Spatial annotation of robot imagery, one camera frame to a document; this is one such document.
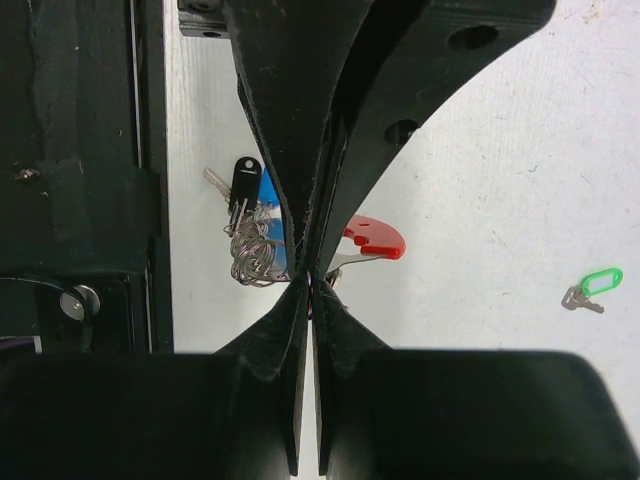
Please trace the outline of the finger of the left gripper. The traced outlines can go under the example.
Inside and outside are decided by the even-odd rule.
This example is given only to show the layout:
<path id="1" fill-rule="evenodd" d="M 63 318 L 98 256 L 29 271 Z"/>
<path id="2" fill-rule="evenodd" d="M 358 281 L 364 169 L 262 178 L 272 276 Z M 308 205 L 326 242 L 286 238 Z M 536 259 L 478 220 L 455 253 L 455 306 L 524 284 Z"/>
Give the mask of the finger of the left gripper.
<path id="1" fill-rule="evenodd" d="M 383 1 L 334 97 L 313 244 L 324 274 L 343 229 L 411 136 L 462 86 L 542 29 L 553 1 Z"/>
<path id="2" fill-rule="evenodd" d="M 288 270 L 306 271 L 334 92 L 368 1 L 227 1 L 239 89 L 281 201 Z"/>

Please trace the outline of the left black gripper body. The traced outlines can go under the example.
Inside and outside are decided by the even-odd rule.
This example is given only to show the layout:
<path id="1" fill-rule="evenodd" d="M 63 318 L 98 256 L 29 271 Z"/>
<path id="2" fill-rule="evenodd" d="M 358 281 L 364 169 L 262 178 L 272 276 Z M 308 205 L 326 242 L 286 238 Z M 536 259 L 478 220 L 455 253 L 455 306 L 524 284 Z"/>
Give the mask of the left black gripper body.
<path id="1" fill-rule="evenodd" d="M 221 0 L 178 0 L 179 29 L 183 36 L 228 38 Z"/>

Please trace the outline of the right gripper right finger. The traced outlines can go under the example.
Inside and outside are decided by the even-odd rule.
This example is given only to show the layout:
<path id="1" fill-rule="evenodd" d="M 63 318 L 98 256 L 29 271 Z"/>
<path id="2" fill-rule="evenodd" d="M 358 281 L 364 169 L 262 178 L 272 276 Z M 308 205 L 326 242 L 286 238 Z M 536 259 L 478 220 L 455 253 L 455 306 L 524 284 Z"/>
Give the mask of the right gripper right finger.
<path id="1" fill-rule="evenodd" d="M 557 351 L 394 349 L 326 283 L 311 295 L 329 479 L 634 479 L 595 369 Z"/>

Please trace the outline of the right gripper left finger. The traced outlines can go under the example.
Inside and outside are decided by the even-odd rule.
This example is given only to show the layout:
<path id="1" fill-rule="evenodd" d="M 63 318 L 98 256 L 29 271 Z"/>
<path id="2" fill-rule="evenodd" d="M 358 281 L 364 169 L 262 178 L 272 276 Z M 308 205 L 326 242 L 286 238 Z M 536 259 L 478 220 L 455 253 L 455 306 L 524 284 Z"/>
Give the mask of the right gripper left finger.
<path id="1" fill-rule="evenodd" d="M 212 354 L 40 354 L 1 370 L 5 479 L 287 479 L 309 289 Z"/>

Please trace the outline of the dark blue tagged key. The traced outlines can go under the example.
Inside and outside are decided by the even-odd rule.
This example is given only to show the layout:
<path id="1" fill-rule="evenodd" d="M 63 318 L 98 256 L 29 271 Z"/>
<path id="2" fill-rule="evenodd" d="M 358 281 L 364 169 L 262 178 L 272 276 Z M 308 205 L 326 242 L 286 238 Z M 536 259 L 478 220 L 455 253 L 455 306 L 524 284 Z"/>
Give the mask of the dark blue tagged key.
<path id="1" fill-rule="evenodd" d="M 262 178 L 262 166 L 255 158 L 245 156 L 236 161 L 231 185 L 225 183 L 211 168 L 204 169 L 204 178 L 217 188 L 227 202 L 232 226 L 255 211 Z"/>

